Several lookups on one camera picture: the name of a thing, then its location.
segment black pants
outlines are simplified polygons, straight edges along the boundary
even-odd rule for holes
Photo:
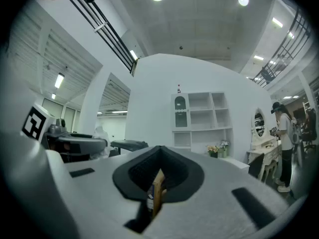
[[[280,180],[285,183],[285,186],[290,185],[291,179],[291,160],[292,160],[293,149],[283,150],[283,170],[281,172]]]

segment white t-shirt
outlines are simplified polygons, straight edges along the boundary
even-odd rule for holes
[[[287,133],[282,134],[281,138],[281,147],[282,150],[290,150],[294,146],[289,138],[289,133],[291,132],[292,128],[290,125],[290,119],[287,114],[281,114],[280,121],[279,121],[279,130],[286,130]]]

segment vanity table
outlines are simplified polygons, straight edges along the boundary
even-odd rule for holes
[[[264,130],[262,135],[258,134],[256,127],[258,123],[255,123],[255,117],[262,116],[264,120]],[[281,141],[277,141],[276,137],[271,136],[267,128],[265,116],[261,109],[256,109],[256,112],[252,116],[252,143],[251,149],[248,153],[248,164],[250,164],[256,157],[264,154],[263,164],[258,175],[258,179],[261,180],[264,174],[265,166],[270,165],[273,160],[278,161],[278,156],[281,153]]]

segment white table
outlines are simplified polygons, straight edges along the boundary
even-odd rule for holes
[[[248,173],[248,170],[249,170],[249,165],[245,164],[245,163],[242,163],[236,159],[233,159],[233,158],[230,158],[230,157],[226,157],[226,158],[218,158],[218,159],[221,159],[221,160],[224,160],[228,163],[231,163],[235,166],[237,166],[239,169],[243,170],[245,173]]]
[[[278,156],[281,153],[281,141],[279,140],[277,143],[278,144],[275,144],[275,146],[270,147],[270,148],[262,147],[262,148],[258,148],[255,150],[249,150],[247,152],[248,153],[248,164],[250,164],[259,155],[261,155],[261,154],[265,155],[260,173],[258,175],[258,179],[260,181],[263,178],[265,166],[270,165],[271,161],[273,161],[273,160],[278,161]]]

